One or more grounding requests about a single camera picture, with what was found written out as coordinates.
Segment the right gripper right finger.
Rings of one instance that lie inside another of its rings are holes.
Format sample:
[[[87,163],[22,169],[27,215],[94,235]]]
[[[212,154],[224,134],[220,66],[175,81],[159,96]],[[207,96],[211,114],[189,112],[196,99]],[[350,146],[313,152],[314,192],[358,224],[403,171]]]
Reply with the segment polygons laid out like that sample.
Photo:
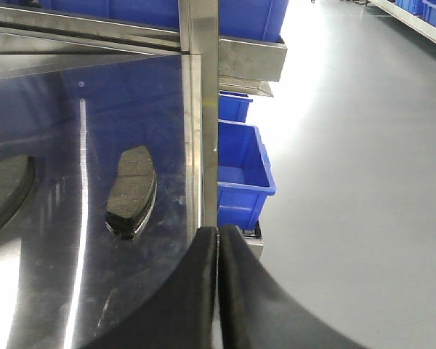
[[[360,348],[302,307],[267,272],[239,228],[219,228],[219,314],[224,348]]]

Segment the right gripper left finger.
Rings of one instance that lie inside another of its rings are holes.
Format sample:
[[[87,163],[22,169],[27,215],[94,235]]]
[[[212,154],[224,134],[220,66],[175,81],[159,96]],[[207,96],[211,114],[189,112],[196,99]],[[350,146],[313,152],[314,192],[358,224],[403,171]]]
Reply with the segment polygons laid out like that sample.
[[[140,308],[85,348],[211,348],[215,227],[196,231],[174,272]]]

